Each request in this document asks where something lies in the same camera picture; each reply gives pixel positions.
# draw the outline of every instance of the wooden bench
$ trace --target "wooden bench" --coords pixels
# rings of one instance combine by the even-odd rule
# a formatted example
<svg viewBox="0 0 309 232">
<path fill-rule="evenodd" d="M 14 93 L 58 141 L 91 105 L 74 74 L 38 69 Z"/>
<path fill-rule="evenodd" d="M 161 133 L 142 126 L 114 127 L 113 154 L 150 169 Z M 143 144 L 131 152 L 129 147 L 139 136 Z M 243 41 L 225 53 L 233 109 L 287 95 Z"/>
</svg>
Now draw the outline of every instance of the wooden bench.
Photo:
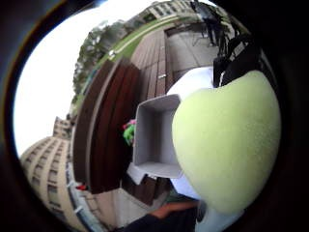
<svg viewBox="0 0 309 232">
<path fill-rule="evenodd" d="M 106 72 L 99 93 L 94 91 L 98 88 L 94 81 L 82 105 L 73 147 L 85 148 L 73 149 L 74 169 L 79 168 L 74 174 L 86 183 L 91 193 L 118 188 L 126 172 L 131 149 L 122 138 L 122 125 L 135 114 L 138 76 L 138 69 L 127 59 L 119 60 Z"/>
<path fill-rule="evenodd" d="M 143 38 L 136 47 L 131 62 L 140 70 L 138 102 L 165 95 L 174 83 L 171 54 L 167 44 L 166 28 L 154 31 Z M 170 189 L 169 179 L 146 176 L 135 185 L 128 175 L 122 188 L 147 205 L 152 205 L 165 190 Z"/>
</svg>

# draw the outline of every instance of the window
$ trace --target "window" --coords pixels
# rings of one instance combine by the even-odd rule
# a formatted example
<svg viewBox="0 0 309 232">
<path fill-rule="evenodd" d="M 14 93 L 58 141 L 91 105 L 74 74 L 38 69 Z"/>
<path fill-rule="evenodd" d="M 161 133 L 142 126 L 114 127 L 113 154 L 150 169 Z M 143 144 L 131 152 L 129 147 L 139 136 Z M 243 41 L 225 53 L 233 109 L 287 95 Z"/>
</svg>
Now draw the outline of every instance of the window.
<svg viewBox="0 0 309 232">
<path fill-rule="evenodd" d="M 154 9 L 159 15 L 163 16 L 163 12 L 158 7 L 154 7 Z"/>
<path fill-rule="evenodd" d="M 40 195 L 40 180 L 36 177 L 32 178 L 32 186 L 37 195 Z"/>
<path fill-rule="evenodd" d="M 40 164 L 41 166 L 44 166 L 44 165 L 46 164 L 46 160 L 47 160 L 46 157 L 41 157 L 40 160 L 39 160 L 39 164 Z"/>
<path fill-rule="evenodd" d="M 32 154 L 30 154 L 30 156 L 29 156 L 28 159 L 29 159 L 30 161 L 32 161 L 35 157 L 36 157 L 36 155 L 32 153 Z"/>
<path fill-rule="evenodd" d="M 60 208 L 58 189 L 56 187 L 48 185 L 47 190 L 49 203 Z"/>
<path fill-rule="evenodd" d="M 54 170 L 49 171 L 48 181 L 51 183 L 57 183 L 57 172 Z"/>
<path fill-rule="evenodd" d="M 60 154 L 57 153 L 56 156 L 55 156 L 55 158 L 54 158 L 54 160 L 59 161 L 59 160 L 60 160 L 60 157 L 61 157 Z"/>
<path fill-rule="evenodd" d="M 51 167 L 58 170 L 58 167 L 59 167 L 59 161 L 58 160 L 54 160 L 52 163 L 51 163 Z"/>
<path fill-rule="evenodd" d="M 173 12 L 176 12 L 176 8 L 171 4 L 171 3 L 167 3 L 167 5 L 172 9 Z"/>
<path fill-rule="evenodd" d="M 42 174 L 42 167 L 40 165 L 37 165 L 35 168 L 35 175 L 41 177 L 41 174 Z"/>
</svg>

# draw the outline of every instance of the apple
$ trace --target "apple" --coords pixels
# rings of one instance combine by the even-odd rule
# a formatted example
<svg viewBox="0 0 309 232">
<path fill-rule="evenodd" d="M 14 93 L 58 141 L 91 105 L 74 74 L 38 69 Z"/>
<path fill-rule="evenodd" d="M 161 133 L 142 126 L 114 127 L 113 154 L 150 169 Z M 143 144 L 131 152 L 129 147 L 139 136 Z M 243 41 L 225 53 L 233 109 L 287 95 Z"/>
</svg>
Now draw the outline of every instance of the apple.
<svg viewBox="0 0 309 232">
<path fill-rule="evenodd" d="M 172 136 L 190 184 L 216 211 L 250 205 L 274 165 L 281 134 L 278 100 L 262 72 L 194 92 L 179 105 Z"/>
</svg>

